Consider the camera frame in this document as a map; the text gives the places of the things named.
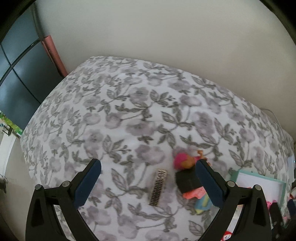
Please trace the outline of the white tray with teal rim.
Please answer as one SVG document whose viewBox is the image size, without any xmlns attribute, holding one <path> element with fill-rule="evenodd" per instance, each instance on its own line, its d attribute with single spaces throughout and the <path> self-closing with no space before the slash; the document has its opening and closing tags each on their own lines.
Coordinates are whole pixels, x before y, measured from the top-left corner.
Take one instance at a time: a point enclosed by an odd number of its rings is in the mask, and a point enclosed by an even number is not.
<svg viewBox="0 0 296 241">
<path fill-rule="evenodd" d="M 254 185 L 261 186 L 266 201 L 276 201 L 279 207 L 282 207 L 286 188 L 286 184 L 283 181 L 243 170 L 234 171 L 230 180 L 234 181 L 239 187 L 252 188 Z"/>
</svg>

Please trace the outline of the gold patterned bar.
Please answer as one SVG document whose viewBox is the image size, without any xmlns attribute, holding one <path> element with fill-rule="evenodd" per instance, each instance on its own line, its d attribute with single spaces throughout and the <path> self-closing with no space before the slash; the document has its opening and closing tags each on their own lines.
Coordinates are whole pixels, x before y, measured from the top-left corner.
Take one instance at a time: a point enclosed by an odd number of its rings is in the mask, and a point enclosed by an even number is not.
<svg viewBox="0 0 296 241">
<path fill-rule="evenodd" d="M 158 169 L 154 178 L 154 185 L 150 195 L 149 205 L 158 206 L 161 197 L 162 190 L 165 186 L 165 181 L 167 178 L 167 170 Z"/>
</svg>

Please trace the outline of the red white small bottle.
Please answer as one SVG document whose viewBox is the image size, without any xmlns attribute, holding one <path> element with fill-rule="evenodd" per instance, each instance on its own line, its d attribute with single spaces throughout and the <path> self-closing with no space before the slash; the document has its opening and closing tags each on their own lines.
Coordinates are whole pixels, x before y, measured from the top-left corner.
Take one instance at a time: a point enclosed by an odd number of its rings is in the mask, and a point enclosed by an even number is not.
<svg viewBox="0 0 296 241">
<path fill-rule="evenodd" d="M 221 241 L 227 241 L 229 238 L 231 238 L 231 236 L 232 236 L 232 232 L 227 230 L 222 236 Z"/>
</svg>

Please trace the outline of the white power strip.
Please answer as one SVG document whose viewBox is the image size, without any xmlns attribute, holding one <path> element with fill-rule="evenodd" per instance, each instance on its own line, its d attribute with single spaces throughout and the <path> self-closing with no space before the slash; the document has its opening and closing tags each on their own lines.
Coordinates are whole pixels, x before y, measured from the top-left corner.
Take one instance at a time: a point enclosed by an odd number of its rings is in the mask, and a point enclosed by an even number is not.
<svg viewBox="0 0 296 241">
<path fill-rule="evenodd" d="M 295 156 L 294 155 L 291 155 L 287 158 L 287 165 L 288 165 L 288 170 L 293 172 L 295 169 Z"/>
</svg>

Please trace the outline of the dark blue cabinet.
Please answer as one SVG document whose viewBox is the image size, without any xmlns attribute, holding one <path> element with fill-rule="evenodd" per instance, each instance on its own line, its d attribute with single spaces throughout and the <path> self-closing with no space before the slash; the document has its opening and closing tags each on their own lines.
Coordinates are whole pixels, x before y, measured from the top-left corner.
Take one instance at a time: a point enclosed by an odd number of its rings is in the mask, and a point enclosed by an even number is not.
<svg viewBox="0 0 296 241">
<path fill-rule="evenodd" d="M 1 112 L 24 130 L 62 79 L 27 9 L 1 42 Z"/>
</svg>

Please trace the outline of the pink haired doll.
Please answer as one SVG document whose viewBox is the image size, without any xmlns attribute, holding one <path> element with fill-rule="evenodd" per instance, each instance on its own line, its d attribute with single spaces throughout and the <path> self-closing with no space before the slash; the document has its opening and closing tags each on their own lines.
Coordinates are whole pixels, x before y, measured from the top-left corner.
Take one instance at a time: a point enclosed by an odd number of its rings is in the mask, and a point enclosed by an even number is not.
<svg viewBox="0 0 296 241">
<path fill-rule="evenodd" d="M 178 153 L 174 157 L 173 161 L 173 167 L 176 171 L 182 171 L 185 169 L 192 168 L 197 161 L 204 159 L 207 161 L 207 164 L 209 166 L 212 166 L 212 164 L 208 161 L 208 159 L 204 156 L 202 150 L 197 150 L 197 156 L 191 156 L 187 153 Z"/>
</svg>

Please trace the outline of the floral blanket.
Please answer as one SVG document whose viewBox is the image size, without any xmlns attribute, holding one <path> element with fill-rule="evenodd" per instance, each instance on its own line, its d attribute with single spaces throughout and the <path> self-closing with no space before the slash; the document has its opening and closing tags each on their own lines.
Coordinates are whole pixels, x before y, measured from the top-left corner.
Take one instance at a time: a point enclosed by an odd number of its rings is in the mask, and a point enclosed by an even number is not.
<svg viewBox="0 0 296 241">
<path fill-rule="evenodd" d="M 91 57 L 46 97 L 21 137 L 30 177 L 72 180 L 97 158 L 102 173 L 79 209 L 99 240 L 198 240 L 217 213 L 182 197 L 173 159 L 202 150 L 225 179 L 245 170 L 289 182 L 292 137 L 257 106 L 166 65 Z M 167 170 L 158 206 L 149 200 Z"/>
</svg>

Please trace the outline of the black square box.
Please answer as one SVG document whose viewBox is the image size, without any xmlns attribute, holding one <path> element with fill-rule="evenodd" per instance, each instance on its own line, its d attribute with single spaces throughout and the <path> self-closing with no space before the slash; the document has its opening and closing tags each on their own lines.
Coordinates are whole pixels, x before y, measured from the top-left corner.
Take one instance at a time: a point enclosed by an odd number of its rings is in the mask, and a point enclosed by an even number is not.
<svg viewBox="0 0 296 241">
<path fill-rule="evenodd" d="M 176 172 L 175 182 L 182 194 L 202 187 L 202 184 L 196 175 L 195 166 Z"/>
</svg>

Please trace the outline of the pink pole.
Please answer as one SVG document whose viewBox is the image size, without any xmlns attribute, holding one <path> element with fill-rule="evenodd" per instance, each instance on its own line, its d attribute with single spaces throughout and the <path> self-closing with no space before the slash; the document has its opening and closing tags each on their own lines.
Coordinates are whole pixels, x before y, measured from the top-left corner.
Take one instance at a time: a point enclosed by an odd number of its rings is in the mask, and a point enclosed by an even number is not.
<svg viewBox="0 0 296 241">
<path fill-rule="evenodd" d="M 60 58 L 60 55 L 56 49 L 56 46 L 53 42 L 53 39 L 50 35 L 44 37 L 43 41 L 41 41 L 43 47 L 46 50 L 46 53 L 48 54 L 49 58 L 57 68 L 59 74 L 63 77 L 66 77 L 68 75 L 68 72 Z"/>
</svg>

